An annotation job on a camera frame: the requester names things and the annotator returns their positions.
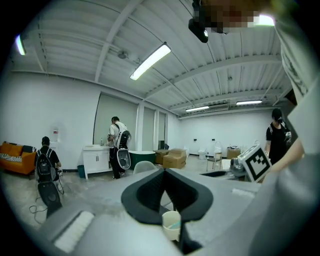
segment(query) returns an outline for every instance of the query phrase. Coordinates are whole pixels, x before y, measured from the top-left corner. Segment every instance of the wall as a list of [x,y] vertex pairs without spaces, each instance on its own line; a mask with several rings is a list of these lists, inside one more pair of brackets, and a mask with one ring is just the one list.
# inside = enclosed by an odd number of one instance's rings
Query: wall
[[135,150],[136,121],[138,105],[132,102],[101,94],[94,125],[94,144],[105,144],[112,117],[118,117],[131,133],[129,149]]
[[159,113],[159,129],[158,129],[158,140],[165,140],[165,123],[166,123],[166,115],[164,113]]
[[142,150],[153,151],[154,149],[154,127],[155,127],[155,111],[145,107],[143,111],[143,127],[142,127]]
[[183,144],[181,141],[184,139],[181,134],[181,121],[174,114],[167,114],[165,117],[165,143],[169,145],[169,149],[181,149]]
[[248,148],[258,140],[264,149],[266,131],[271,122],[271,111],[183,119],[179,124],[181,146],[189,148],[191,154],[198,154],[201,148],[213,156],[215,141],[220,141],[224,157],[230,144]]
[[[139,104],[141,99],[98,84],[62,76],[10,73],[0,84],[0,144],[3,141],[41,147],[43,136],[59,129],[58,156],[64,169],[83,164],[82,149],[93,143],[99,96],[104,94]],[[177,121],[174,114],[160,109]],[[169,124],[168,143],[176,141],[174,124]]]

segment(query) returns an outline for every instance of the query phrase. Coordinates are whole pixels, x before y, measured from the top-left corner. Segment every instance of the man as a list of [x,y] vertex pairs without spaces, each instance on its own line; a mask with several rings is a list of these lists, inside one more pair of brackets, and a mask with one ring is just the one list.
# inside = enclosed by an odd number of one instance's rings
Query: man
[[[61,167],[61,163],[59,161],[59,158],[57,156],[57,153],[52,150],[51,148],[49,148],[50,146],[50,139],[45,136],[42,138],[42,142],[41,142],[41,145],[42,145],[42,148],[40,149],[40,152],[42,154],[45,154],[47,155],[48,159],[50,160],[51,162],[51,165],[52,167],[54,168],[59,168]],[[38,159],[38,153],[35,155],[35,158],[34,158],[34,166],[36,166],[36,163],[37,163],[37,159]]]
[[[245,27],[259,14],[275,19],[275,30],[281,43],[282,64],[287,73],[299,104],[311,89],[317,78],[320,64],[317,55],[304,32],[290,13],[299,8],[296,0],[202,0],[206,20],[224,28]],[[271,172],[281,171],[301,159],[304,149],[300,139],[271,168]]]
[[120,122],[119,118],[117,116],[112,117],[111,119],[111,126],[109,129],[109,135],[108,135],[108,142],[110,146],[110,163],[112,166],[113,171],[113,180],[119,179],[121,176],[125,175],[125,170],[119,165],[118,159],[117,159],[117,152],[118,152],[118,140],[120,131],[127,131],[127,126]]
[[266,130],[266,144],[264,151],[269,156],[271,164],[278,162],[287,151],[286,133],[290,132],[282,119],[279,108],[272,111],[272,123]]

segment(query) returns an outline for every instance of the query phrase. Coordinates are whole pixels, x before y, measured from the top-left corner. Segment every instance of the white cup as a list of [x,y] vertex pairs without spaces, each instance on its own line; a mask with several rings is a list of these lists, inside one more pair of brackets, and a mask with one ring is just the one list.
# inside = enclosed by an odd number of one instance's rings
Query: white cup
[[171,240],[179,241],[181,216],[177,211],[167,211],[162,215],[162,226],[165,235]]

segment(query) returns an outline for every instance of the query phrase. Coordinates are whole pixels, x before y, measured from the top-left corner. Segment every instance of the black pants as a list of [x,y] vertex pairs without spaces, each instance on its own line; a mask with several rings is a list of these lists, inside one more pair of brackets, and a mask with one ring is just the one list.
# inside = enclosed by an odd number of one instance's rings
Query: black pants
[[117,152],[118,152],[118,149],[116,147],[110,148],[109,161],[110,161],[110,164],[112,166],[113,176],[116,179],[119,179],[120,178],[120,174],[119,173],[125,173],[125,170],[122,169],[122,167],[120,166],[120,164],[118,162]]

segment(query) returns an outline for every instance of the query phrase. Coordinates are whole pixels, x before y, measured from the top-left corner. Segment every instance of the trash bin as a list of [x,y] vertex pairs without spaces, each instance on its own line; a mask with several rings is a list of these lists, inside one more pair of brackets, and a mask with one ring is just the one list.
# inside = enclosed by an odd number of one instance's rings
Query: trash bin
[[85,178],[85,166],[84,165],[78,165],[78,173],[80,178]]

